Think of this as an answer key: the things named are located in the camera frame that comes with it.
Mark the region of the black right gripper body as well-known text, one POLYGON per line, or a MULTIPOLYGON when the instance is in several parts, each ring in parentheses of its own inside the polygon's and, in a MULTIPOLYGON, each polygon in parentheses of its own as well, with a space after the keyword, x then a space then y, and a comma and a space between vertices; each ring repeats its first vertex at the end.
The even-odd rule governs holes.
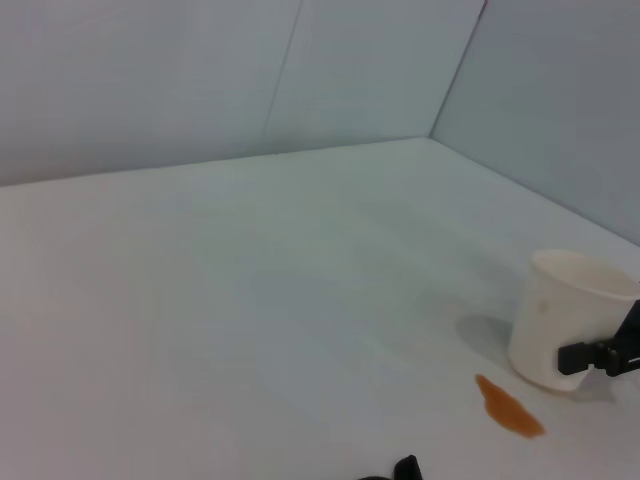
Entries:
POLYGON ((638 351, 640 343, 640 301, 637 300, 629 310, 620 328, 615 334, 615 340, 624 350, 638 351))

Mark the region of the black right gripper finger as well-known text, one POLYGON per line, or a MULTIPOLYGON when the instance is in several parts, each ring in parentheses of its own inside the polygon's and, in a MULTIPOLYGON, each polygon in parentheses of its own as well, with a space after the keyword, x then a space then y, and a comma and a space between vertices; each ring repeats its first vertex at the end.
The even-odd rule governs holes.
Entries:
POLYGON ((557 370, 574 375, 591 367, 617 377, 639 369, 639 342, 612 338, 594 343, 575 343, 558 349, 557 370))

